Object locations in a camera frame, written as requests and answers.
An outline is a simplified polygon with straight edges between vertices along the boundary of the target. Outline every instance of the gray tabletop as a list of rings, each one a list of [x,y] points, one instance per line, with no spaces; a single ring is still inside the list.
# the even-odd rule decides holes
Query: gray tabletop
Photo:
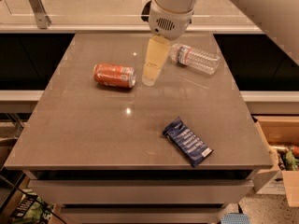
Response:
[[[169,59],[155,86],[141,81],[150,33],[77,34],[6,162],[8,169],[192,169],[163,137],[176,117],[214,152],[197,169],[272,165],[234,79],[222,59],[210,77]],[[178,42],[221,52],[212,33]],[[93,80],[97,63],[131,65],[130,89]]]

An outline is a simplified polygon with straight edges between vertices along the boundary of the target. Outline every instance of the red soda can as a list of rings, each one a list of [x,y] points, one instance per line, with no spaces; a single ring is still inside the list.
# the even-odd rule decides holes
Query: red soda can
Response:
[[[135,69],[131,66],[99,63],[93,69],[94,80],[106,86],[132,88],[135,85]]]

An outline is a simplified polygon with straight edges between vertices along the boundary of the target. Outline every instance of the dark blue packet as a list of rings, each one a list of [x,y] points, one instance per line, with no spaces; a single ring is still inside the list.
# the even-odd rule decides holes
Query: dark blue packet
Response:
[[[163,135],[169,138],[187,156],[192,167],[196,167],[213,152],[183,123],[180,117],[177,117],[164,128]]]

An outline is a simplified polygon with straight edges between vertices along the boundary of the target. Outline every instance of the drawer front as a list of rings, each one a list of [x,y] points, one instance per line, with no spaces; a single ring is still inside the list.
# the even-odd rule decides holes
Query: drawer front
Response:
[[[252,188],[251,180],[44,181],[29,187],[48,203],[184,204],[238,203]]]
[[[71,223],[218,223],[224,209],[145,208],[98,209],[62,208],[61,215]]]

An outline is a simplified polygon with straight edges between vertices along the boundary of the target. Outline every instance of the clear plastic bottle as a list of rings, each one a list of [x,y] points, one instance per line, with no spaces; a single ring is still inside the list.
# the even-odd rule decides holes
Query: clear plastic bottle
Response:
[[[172,46],[169,56],[174,62],[188,65],[210,75],[215,73],[221,59],[215,54],[179,43]]]

